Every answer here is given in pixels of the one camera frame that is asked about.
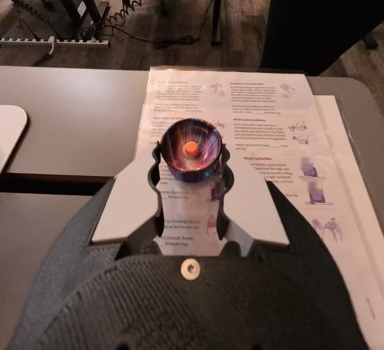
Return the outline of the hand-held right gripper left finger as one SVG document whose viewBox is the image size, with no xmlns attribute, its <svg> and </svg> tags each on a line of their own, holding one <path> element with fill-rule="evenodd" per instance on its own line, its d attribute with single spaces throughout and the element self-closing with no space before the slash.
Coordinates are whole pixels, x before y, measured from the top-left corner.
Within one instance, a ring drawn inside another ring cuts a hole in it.
<svg viewBox="0 0 384 350">
<path fill-rule="evenodd" d="M 156 142 L 115 178 L 91 242 L 141 245 L 164 232 L 160 181 L 161 144 Z"/>
</svg>

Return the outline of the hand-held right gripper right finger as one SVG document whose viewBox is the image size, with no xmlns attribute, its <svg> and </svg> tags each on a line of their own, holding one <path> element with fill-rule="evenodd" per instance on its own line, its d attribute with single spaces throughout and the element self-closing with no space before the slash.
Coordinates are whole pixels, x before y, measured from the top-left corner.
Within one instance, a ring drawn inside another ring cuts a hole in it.
<svg viewBox="0 0 384 350">
<path fill-rule="evenodd" d="M 219 199 L 217 234 L 235 242 L 242 257 L 259 244 L 286 248 L 285 228 L 263 176 L 235 151 L 222 149 L 223 195 Z"/>
</svg>

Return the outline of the purple swirl yo-yo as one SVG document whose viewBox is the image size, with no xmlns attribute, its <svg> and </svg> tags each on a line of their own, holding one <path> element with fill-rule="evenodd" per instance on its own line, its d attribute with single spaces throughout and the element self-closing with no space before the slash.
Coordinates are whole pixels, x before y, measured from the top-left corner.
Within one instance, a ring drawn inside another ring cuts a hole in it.
<svg viewBox="0 0 384 350">
<path fill-rule="evenodd" d="M 222 153 L 218 130 L 199 118 L 181 119 L 170 125 L 160 144 L 162 158 L 172 175 L 188 183 L 209 179 Z"/>
</svg>

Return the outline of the laminated exercise sheet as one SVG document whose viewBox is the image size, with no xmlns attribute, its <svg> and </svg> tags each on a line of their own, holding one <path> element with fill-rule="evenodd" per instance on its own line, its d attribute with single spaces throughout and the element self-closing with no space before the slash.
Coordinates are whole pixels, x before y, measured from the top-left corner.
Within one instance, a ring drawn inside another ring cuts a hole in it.
<svg viewBox="0 0 384 350">
<path fill-rule="evenodd" d="M 176 121 L 208 121 L 307 219 L 338 266 L 352 266 L 361 237 L 318 105 L 303 74 L 151 68 L 136 155 Z"/>
</svg>

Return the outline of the white paper sheet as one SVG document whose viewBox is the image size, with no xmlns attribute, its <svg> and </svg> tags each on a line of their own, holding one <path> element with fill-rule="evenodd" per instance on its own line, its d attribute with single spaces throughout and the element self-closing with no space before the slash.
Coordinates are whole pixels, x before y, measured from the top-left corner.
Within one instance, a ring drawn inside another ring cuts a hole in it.
<svg viewBox="0 0 384 350">
<path fill-rule="evenodd" d="M 383 233 L 362 176 L 362 159 L 334 96 L 315 95 L 319 116 L 346 190 L 366 261 L 354 275 L 353 303 L 371 349 L 383 349 Z"/>
</svg>

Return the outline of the white monitor stand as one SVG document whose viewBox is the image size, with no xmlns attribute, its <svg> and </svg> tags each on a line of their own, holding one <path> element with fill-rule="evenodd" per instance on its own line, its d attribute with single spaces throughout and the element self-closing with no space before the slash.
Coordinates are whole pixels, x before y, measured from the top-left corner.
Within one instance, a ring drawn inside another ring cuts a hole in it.
<svg viewBox="0 0 384 350">
<path fill-rule="evenodd" d="M 6 167 L 27 125 L 27 113 L 14 105 L 0 106 L 0 173 Z"/>
</svg>

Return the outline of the white power strip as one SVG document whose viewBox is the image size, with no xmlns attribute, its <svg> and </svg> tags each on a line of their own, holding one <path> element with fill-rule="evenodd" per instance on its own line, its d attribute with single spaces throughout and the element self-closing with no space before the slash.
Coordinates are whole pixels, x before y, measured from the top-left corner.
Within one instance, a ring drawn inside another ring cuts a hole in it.
<svg viewBox="0 0 384 350">
<path fill-rule="evenodd" d="M 0 45 L 15 45 L 15 46 L 42 46 L 42 47 L 59 47 L 59 46 L 74 46 L 74 47 L 110 47 L 108 40 L 73 40 L 73 39 L 64 39 L 59 40 L 54 36 L 50 36 L 48 39 L 22 39 L 22 38 L 9 38 L 3 37 L 0 39 Z"/>
</svg>

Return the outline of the dark cloth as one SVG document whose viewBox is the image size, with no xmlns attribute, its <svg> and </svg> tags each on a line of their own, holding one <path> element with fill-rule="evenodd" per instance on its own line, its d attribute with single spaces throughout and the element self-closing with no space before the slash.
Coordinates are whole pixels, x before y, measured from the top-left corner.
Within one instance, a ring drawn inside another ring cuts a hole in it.
<svg viewBox="0 0 384 350">
<path fill-rule="evenodd" d="M 384 20 L 384 0 L 270 0 L 260 67 L 318 76 Z"/>
</svg>

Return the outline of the black desk leg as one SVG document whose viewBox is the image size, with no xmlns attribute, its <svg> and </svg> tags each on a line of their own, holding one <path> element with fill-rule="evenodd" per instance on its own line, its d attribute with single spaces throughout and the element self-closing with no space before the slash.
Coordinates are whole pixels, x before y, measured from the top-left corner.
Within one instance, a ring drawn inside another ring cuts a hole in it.
<svg viewBox="0 0 384 350">
<path fill-rule="evenodd" d="M 219 46 L 220 40 L 220 8 L 222 0 L 213 0 L 213 6 L 210 14 L 211 24 L 211 45 Z"/>
</svg>

